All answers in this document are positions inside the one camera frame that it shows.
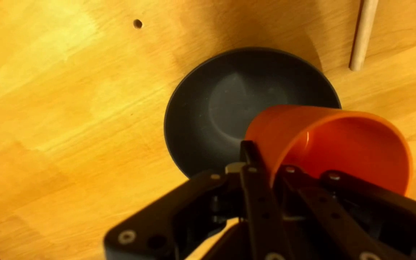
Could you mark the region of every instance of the wooden dowel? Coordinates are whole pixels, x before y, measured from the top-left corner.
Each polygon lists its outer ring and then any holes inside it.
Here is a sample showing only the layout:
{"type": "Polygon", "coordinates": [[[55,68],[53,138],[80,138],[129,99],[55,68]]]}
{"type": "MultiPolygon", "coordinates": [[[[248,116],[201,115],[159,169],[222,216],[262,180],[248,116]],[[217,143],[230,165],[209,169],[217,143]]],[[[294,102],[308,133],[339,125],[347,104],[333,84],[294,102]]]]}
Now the wooden dowel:
{"type": "Polygon", "coordinates": [[[365,65],[378,6],[379,0],[363,0],[350,64],[353,71],[360,71],[365,65]]]}

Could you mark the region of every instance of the orange plastic cup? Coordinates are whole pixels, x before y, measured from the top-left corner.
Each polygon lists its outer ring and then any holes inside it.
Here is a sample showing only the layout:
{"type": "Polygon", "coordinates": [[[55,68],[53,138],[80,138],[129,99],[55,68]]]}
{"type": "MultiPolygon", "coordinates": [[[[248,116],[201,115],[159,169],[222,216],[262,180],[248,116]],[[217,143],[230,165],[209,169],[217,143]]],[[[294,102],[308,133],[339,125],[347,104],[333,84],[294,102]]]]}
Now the orange plastic cup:
{"type": "Polygon", "coordinates": [[[259,148],[271,185],[281,165],[295,165],[314,178],[341,171],[396,194],[409,190],[408,142],[395,126],[373,115],[276,106],[252,122],[246,141],[259,148]]]}

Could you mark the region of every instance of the wooden surface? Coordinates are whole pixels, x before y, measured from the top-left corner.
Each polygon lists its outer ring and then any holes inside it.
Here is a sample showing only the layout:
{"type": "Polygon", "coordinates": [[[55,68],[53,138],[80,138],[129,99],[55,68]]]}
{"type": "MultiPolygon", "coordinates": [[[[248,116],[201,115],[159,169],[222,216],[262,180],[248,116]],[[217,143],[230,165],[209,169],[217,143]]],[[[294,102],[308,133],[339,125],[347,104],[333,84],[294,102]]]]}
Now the wooden surface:
{"type": "Polygon", "coordinates": [[[164,141],[172,91],[239,47],[297,54],[347,110],[395,123],[416,200],[416,0],[380,2],[365,70],[352,73],[359,6],[0,0],[0,258],[105,259],[109,229],[185,181],[164,141]]]}

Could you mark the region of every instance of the black metal bracket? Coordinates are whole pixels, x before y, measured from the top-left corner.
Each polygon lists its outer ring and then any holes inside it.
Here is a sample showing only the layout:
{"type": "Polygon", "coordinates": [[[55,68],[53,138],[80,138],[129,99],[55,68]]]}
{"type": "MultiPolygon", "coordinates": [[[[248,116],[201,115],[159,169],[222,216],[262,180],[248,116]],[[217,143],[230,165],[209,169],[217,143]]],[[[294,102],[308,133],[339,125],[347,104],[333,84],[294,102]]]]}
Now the black metal bracket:
{"type": "Polygon", "coordinates": [[[416,259],[416,203],[352,175],[282,167],[274,190],[255,143],[230,174],[200,174],[112,229],[109,260],[185,259],[239,219],[206,260],[416,259]]]}

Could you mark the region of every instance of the screw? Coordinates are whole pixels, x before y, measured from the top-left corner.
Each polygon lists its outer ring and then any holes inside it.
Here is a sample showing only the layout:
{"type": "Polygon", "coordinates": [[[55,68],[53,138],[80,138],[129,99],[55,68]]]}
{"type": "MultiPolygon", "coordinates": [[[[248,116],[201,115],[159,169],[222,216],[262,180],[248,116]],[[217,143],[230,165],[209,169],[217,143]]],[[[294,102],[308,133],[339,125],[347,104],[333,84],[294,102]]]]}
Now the screw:
{"type": "Polygon", "coordinates": [[[382,260],[382,259],[372,252],[363,252],[360,260],[382,260]]]}
{"type": "Polygon", "coordinates": [[[297,169],[295,169],[294,167],[285,167],[285,172],[287,172],[287,174],[295,174],[297,169]]]}
{"type": "Polygon", "coordinates": [[[328,178],[330,178],[330,180],[333,180],[333,181],[336,181],[336,182],[339,182],[339,181],[341,180],[341,177],[340,177],[340,175],[337,175],[337,174],[334,174],[334,172],[333,172],[333,174],[330,174],[330,175],[328,175],[328,178]]]}
{"type": "Polygon", "coordinates": [[[279,253],[269,253],[266,255],[265,260],[285,260],[285,258],[279,253]]]}
{"type": "Polygon", "coordinates": [[[136,240],[136,233],[133,230],[126,230],[120,233],[119,242],[120,245],[132,245],[136,240]]]}
{"type": "Polygon", "coordinates": [[[240,174],[243,167],[246,167],[245,162],[235,162],[235,164],[229,164],[224,169],[226,174],[240,174]]]}
{"type": "Polygon", "coordinates": [[[220,216],[214,216],[213,217],[213,223],[216,224],[224,224],[226,223],[226,219],[220,217],[220,216]]]}
{"type": "Polygon", "coordinates": [[[258,174],[258,168],[250,167],[250,168],[249,168],[249,172],[258,174]]]}
{"type": "Polygon", "coordinates": [[[211,178],[213,181],[220,181],[220,180],[222,180],[222,175],[213,174],[210,178],[211,178]]]}

